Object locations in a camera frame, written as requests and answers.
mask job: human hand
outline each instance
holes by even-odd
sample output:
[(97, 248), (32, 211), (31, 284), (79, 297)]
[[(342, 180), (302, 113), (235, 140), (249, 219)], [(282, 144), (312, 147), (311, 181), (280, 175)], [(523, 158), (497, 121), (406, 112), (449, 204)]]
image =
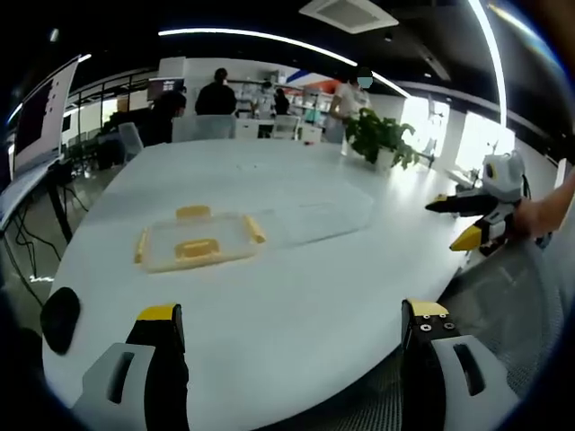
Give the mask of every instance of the human hand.
[(537, 238), (546, 234), (541, 223), (541, 204), (523, 198), (513, 214), (512, 236), (518, 238)]

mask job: white chair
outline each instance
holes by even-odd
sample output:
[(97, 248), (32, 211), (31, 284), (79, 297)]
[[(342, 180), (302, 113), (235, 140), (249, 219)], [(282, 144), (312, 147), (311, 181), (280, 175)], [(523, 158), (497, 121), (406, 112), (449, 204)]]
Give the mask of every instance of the white chair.
[(173, 119), (172, 141), (199, 141), (204, 139), (233, 139), (233, 115), (193, 115)]
[(299, 117), (278, 115), (273, 123), (271, 137), (274, 139), (296, 139)]
[(122, 123), (118, 126), (119, 140), (124, 146), (124, 163), (129, 162), (144, 149), (140, 135), (134, 123)]

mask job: air conditioner vent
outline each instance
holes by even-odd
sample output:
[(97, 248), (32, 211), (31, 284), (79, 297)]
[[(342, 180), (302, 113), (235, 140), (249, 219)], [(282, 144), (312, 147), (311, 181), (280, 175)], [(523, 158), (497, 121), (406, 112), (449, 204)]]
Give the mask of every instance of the air conditioner vent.
[(352, 34), (399, 23), (368, 0), (313, 0), (299, 12)]

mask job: green leaves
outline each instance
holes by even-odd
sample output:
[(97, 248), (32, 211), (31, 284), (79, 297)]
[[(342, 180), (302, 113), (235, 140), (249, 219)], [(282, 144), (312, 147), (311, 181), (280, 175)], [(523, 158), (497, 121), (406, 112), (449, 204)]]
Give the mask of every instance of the green leaves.
[(394, 153), (392, 166), (401, 163), (404, 169), (410, 163), (417, 163), (419, 155), (403, 141), (403, 133), (415, 128), (409, 124), (398, 124), (395, 119), (380, 119), (368, 108), (359, 110), (358, 119), (350, 119), (346, 128), (346, 138), (351, 147), (363, 155), (366, 161), (375, 164), (380, 148), (387, 148)]

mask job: computer screen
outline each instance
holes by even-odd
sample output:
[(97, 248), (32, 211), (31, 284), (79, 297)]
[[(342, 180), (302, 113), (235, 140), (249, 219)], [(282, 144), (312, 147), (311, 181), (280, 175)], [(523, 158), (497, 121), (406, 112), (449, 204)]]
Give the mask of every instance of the computer screen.
[(183, 88), (183, 78), (152, 78), (147, 87), (147, 99), (155, 101), (163, 92), (181, 92)]
[(14, 177), (57, 157), (66, 99), (77, 58), (60, 67), (22, 102), (14, 140)]

